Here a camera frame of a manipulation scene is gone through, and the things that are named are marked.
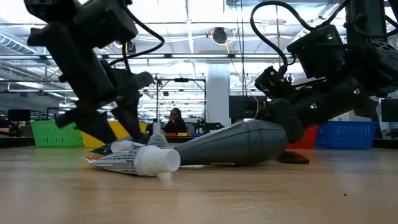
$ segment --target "yellow bin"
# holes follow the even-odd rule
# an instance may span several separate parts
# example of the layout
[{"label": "yellow bin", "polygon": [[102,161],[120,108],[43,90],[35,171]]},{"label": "yellow bin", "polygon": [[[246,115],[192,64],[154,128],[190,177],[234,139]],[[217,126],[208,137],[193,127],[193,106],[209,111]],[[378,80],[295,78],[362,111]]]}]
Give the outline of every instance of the yellow bin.
[{"label": "yellow bin", "polygon": [[[122,138],[129,136],[129,133],[124,129],[124,127],[119,123],[119,121],[108,121],[108,123],[111,126],[113,133],[116,135],[117,139],[122,139]],[[140,123],[139,127],[140,127],[141,131],[144,132],[147,125]],[[81,135],[83,136],[83,144],[85,145],[85,147],[98,148],[98,147],[105,145],[100,140],[98,140],[82,131],[81,131]]]}]

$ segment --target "green plastic bin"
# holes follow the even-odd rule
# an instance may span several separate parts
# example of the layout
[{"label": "green plastic bin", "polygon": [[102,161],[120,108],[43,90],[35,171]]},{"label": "green plastic bin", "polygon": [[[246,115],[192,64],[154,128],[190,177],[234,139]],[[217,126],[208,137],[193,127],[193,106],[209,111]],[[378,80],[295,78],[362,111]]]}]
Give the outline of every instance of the green plastic bin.
[{"label": "green plastic bin", "polygon": [[55,121],[31,122],[33,137],[37,147],[78,147],[83,146],[83,138],[79,130],[70,124],[62,129]]}]

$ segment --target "table surface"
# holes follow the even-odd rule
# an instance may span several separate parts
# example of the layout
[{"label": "table surface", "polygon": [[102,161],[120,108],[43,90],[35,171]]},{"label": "table surface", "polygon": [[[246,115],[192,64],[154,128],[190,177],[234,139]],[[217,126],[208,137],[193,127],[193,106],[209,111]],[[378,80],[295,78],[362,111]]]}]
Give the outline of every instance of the table surface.
[{"label": "table surface", "polygon": [[395,223],[398,151],[299,150],[309,165],[179,169],[141,178],[79,148],[0,149],[1,223]]}]

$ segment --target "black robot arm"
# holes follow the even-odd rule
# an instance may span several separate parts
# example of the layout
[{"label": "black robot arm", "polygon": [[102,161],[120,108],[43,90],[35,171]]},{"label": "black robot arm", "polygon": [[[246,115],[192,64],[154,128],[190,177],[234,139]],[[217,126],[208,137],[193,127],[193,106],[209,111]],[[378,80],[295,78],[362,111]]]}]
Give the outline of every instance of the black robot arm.
[{"label": "black robot arm", "polygon": [[[391,6],[397,6],[398,1],[390,2]],[[286,7],[311,31],[291,43],[287,50],[300,61],[307,78],[314,81],[293,86],[286,80],[286,56],[258,32],[253,19],[255,11],[273,4]],[[343,44],[337,28],[330,24],[344,8],[347,44]],[[397,14],[398,9],[393,7],[393,11]],[[369,96],[383,97],[398,88],[398,51],[387,41],[387,37],[398,30],[386,33],[383,0],[345,0],[318,27],[308,26],[288,4],[266,1],[253,9],[251,26],[284,61],[278,71],[273,67],[265,69],[255,82],[255,86],[272,99],[257,119],[279,123],[290,142],[301,139],[306,128],[351,110],[370,116],[376,106]],[[374,30],[374,26],[384,28]]]},{"label": "black robot arm", "polygon": [[[131,0],[91,0],[81,5],[77,0],[24,0],[29,13],[47,22],[43,29],[32,29],[28,45],[48,49],[63,75],[61,82],[68,82],[79,100],[76,108],[56,119],[58,127],[76,123],[77,129],[103,141],[116,140],[106,113],[99,113],[104,105],[116,102],[112,114],[135,140],[142,137],[139,129],[137,105],[141,97],[139,89],[154,82],[151,74],[132,74],[127,59],[160,48],[164,39],[154,49],[108,64],[98,60],[93,48],[103,48],[114,41],[126,43],[138,34],[134,22],[144,26],[131,14],[127,5]],[[126,69],[111,67],[124,61]]]}]

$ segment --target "red plastic bin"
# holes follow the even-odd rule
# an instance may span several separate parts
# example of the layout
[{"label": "red plastic bin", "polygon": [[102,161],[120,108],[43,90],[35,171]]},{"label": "red plastic bin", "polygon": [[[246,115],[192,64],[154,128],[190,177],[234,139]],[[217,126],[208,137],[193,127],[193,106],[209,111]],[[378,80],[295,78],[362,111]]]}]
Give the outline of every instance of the red plastic bin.
[{"label": "red plastic bin", "polygon": [[305,130],[304,137],[292,144],[287,145],[287,149],[313,149],[317,141],[318,125]]}]

